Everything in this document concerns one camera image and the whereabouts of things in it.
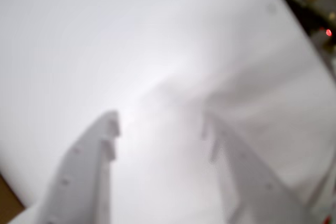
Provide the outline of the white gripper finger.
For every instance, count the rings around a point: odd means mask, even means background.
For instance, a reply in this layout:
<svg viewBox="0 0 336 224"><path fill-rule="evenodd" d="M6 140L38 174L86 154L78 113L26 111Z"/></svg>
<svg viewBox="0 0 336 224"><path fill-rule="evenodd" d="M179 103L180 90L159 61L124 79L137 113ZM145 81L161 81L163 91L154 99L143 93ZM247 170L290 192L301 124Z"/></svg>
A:
<svg viewBox="0 0 336 224"><path fill-rule="evenodd" d="M35 223L110 223L110 164L120 135L116 111L99 116L64 154Z"/></svg>
<svg viewBox="0 0 336 224"><path fill-rule="evenodd" d="M317 223L311 211L257 155L236 129L204 115L209 158L219 180L225 223Z"/></svg>

